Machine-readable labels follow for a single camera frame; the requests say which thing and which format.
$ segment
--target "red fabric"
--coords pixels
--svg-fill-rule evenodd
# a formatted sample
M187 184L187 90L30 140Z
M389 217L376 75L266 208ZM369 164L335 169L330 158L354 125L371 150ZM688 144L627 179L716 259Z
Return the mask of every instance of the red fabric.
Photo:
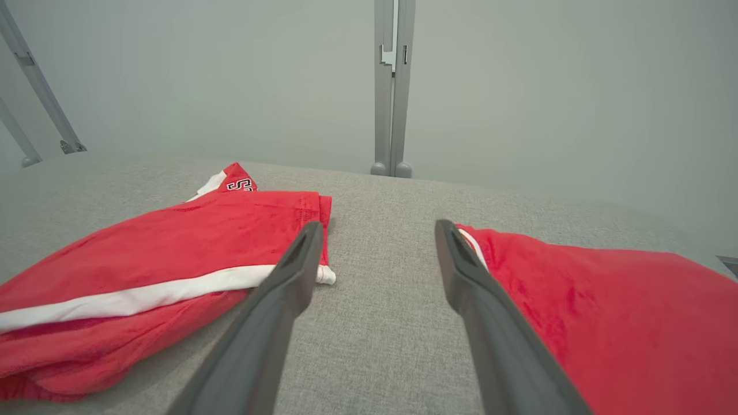
M99 230L0 286L0 312L58 303L229 267L276 264L311 221L328 228L331 198L243 186ZM321 264L328 264L327 238ZM32 326L0 335L0 400L69 401L115 384L130 367L187 337L246 292L217 292L131 317Z
M738 284L681 256L460 226L591 408L738 413Z

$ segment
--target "red clothing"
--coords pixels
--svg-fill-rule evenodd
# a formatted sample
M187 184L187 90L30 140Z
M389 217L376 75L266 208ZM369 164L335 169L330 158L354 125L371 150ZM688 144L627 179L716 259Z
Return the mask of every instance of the red clothing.
M738 413L736 282L671 253L459 228L597 414Z
M0 399L109 388L243 300L308 222L323 223L327 266L330 197L254 192L241 166L224 173L217 189L99 230L0 287L0 328L12 329L0 335Z

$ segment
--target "white wall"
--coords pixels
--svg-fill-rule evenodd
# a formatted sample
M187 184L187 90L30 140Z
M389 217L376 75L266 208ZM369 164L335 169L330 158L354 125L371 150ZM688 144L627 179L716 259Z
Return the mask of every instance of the white wall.
M371 1L7 4L90 151L374 162Z
M414 177L616 201L738 256L738 1L418 1L407 116Z
M0 120L0 180L18 173L21 170L21 161L25 156L21 148L18 147L18 143L5 128L5 124Z

